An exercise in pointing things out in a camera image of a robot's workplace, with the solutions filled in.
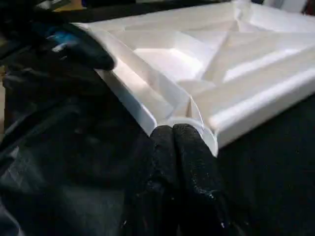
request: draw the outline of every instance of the gloved hand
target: gloved hand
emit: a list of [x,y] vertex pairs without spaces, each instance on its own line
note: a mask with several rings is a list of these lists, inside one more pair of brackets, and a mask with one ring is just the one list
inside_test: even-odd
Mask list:
[[186,124],[161,126],[151,139],[154,149],[135,163],[126,190],[123,235],[241,235],[199,133]]

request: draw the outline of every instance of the black fabric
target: black fabric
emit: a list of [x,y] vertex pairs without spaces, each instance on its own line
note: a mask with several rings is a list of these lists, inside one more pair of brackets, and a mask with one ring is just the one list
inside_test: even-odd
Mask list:
[[315,235],[315,95],[220,150],[234,200],[260,235]]
[[[136,9],[126,14],[140,14]],[[91,12],[84,20],[107,17]],[[54,78],[57,84],[49,82]],[[57,119],[1,160],[4,169],[13,162],[0,179],[1,235],[117,234],[132,166],[154,149],[155,139],[100,82],[92,70],[52,58],[27,55],[10,67],[6,127],[48,107],[66,108],[68,122]],[[249,211],[254,235],[315,234],[314,103],[312,95],[220,150],[229,200],[243,210],[235,212]]]
[[151,139],[153,150],[134,164],[126,189],[123,235],[238,236],[217,161],[198,132],[161,126]]
[[5,78],[6,126],[57,112],[36,133],[24,125],[27,138],[7,152],[3,206],[27,236],[117,235],[127,175],[149,138],[92,70],[31,54],[20,62]]

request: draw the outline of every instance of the black surface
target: black surface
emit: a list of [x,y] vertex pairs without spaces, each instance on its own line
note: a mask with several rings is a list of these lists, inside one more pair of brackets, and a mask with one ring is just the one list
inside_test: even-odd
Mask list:
[[[134,11],[139,10],[131,8],[126,14]],[[84,20],[92,21],[91,12],[85,13]],[[101,10],[95,19],[100,18]],[[80,94],[76,106],[88,111],[86,117],[75,115],[76,122],[51,127],[47,134],[20,148],[13,165],[0,179],[2,205],[28,235],[115,235],[127,173],[135,158],[147,155],[153,143],[109,89],[98,85],[93,71],[43,62],[26,57],[11,68],[9,78],[13,84],[7,84],[7,88],[15,84],[15,89],[9,89],[6,96],[7,125],[21,114],[34,111],[49,97],[56,98],[54,87],[34,83],[35,78],[46,81],[45,73],[21,72],[21,68],[30,67],[29,63],[33,68],[39,67],[38,71],[50,71],[60,83],[68,77],[72,77],[71,85],[75,80],[94,78],[101,89],[96,90],[96,95],[92,95],[94,91],[84,96],[86,86],[64,89],[72,95]],[[86,123],[81,119],[90,121],[91,126],[76,129]],[[249,211],[257,230],[255,235],[315,235],[314,124],[312,95],[220,150],[219,167],[228,195],[237,208]],[[30,148],[38,151],[29,152]],[[2,229],[12,229],[11,216],[7,211],[1,213]]]

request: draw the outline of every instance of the recessed compartment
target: recessed compartment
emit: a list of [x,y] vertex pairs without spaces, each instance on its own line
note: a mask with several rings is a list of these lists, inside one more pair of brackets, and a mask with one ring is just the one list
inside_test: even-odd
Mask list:
[[315,19],[211,4],[88,25],[117,65],[105,82],[150,135],[193,125],[219,148],[315,92]]

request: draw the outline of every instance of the white plastic tray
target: white plastic tray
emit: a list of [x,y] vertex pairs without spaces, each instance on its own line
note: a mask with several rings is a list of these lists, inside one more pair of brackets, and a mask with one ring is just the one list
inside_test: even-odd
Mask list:
[[213,155],[315,91],[312,17],[231,2],[87,26],[117,60],[104,80],[144,131],[191,124]]

